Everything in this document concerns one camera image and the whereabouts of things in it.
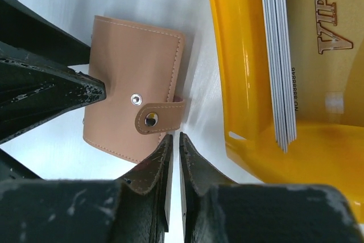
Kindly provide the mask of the stack of striped cards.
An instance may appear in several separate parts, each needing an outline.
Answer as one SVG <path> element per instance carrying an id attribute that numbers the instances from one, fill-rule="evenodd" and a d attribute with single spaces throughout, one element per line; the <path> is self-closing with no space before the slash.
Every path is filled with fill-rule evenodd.
<path id="1" fill-rule="evenodd" d="M 363 130 L 363 0 L 262 0 L 275 139 Z"/>

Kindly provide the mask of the yellow plastic bin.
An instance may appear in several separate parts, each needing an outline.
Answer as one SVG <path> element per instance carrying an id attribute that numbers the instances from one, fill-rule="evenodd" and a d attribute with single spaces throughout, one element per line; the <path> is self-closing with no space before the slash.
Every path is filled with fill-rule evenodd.
<path id="1" fill-rule="evenodd" d="M 210 0 L 230 159 L 265 183 L 328 184 L 363 221 L 363 130 L 303 127 L 287 151 L 276 139 L 262 0 Z"/>

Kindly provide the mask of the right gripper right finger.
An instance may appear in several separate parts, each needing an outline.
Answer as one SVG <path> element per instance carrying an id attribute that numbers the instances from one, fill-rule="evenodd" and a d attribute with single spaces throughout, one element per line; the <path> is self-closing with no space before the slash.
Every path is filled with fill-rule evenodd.
<path id="1" fill-rule="evenodd" d="M 343 194 L 322 184 L 239 184 L 179 136 L 185 242 L 362 242 Z"/>

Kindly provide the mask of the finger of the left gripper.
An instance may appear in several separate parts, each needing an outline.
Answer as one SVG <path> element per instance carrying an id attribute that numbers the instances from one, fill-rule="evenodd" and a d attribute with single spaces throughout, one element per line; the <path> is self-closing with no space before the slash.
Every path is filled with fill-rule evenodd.
<path id="1" fill-rule="evenodd" d="M 1 43 L 1 143 L 105 98 L 102 81 Z"/>
<path id="2" fill-rule="evenodd" d="M 87 44 L 18 0 L 1 0 L 1 41 L 66 66 L 89 62 Z"/>

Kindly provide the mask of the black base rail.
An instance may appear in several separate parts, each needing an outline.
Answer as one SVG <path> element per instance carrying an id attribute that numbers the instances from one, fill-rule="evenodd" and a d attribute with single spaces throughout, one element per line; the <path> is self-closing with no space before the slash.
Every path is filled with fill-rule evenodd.
<path id="1" fill-rule="evenodd" d="M 3 150 L 0 150 L 0 164 L 1 181 L 10 179 L 40 179 L 40 176 Z"/>

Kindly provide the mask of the tan leather card holder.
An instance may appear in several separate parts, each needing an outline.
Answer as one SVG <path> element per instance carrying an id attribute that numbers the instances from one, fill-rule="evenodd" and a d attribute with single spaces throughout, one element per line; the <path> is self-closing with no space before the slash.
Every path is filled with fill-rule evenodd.
<path id="1" fill-rule="evenodd" d="M 89 75 L 105 84 L 104 100 L 85 108 L 84 141 L 139 163 L 182 122 L 175 89 L 185 37 L 180 31 L 96 16 Z"/>

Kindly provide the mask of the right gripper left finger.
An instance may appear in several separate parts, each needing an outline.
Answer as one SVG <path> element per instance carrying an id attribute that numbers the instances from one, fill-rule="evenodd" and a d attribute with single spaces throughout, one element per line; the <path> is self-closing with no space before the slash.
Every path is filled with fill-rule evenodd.
<path id="1" fill-rule="evenodd" d="M 2 242 L 163 242 L 173 137 L 115 180 L 1 181 Z"/>

